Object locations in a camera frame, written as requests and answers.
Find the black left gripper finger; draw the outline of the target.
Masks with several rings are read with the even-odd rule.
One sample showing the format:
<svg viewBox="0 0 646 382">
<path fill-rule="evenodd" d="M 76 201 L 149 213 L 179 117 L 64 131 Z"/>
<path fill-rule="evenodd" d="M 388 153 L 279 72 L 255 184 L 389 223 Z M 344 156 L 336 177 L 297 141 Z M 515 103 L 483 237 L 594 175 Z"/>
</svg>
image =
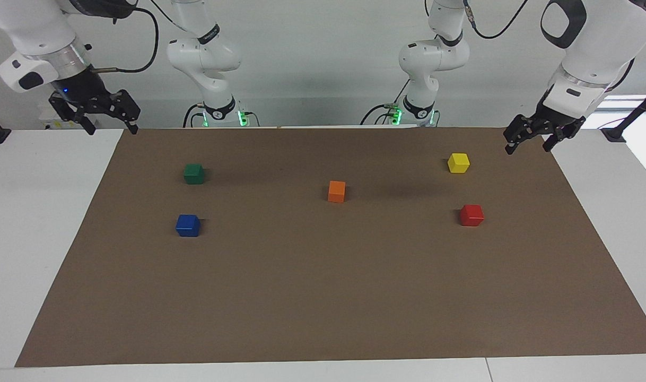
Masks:
<svg viewBox="0 0 646 382">
<path fill-rule="evenodd" d="M 536 137 L 536 130 L 536 118 L 527 118 L 520 114 L 516 115 L 503 131 L 503 137 L 507 141 L 505 146 L 507 155 L 512 155 L 520 143 Z"/>
<path fill-rule="evenodd" d="M 568 124 L 562 127 L 554 129 L 554 133 L 551 134 L 543 143 L 543 149 L 545 152 L 551 152 L 555 145 L 560 143 L 563 140 L 570 140 L 575 136 L 575 125 Z"/>
</svg>

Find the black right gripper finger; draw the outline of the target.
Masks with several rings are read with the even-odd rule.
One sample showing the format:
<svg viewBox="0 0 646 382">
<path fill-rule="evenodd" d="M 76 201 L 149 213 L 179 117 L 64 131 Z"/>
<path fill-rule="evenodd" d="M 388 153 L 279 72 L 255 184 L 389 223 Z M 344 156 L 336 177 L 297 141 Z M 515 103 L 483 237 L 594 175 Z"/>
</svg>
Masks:
<svg viewBox="0 0 646 382">
<path fill-rule="evenodd" d="M 83 107 L 78 107 L 76 110 L 72 109 L 70 104 L 59 93 L 50 94 L 49 103 L 62 121 L 72 121 L 80 125 L 88 135 L 95 134 L 96 127 L 85 115 Z"/>
<path fill-rule="evenodd" d="M 126 124 L 130 133 L 138 133 L 138 119 L 141 109 L 127 90 L 98 95 L 92 99 L 92 112 L 116 118 Z"/>
</svg>

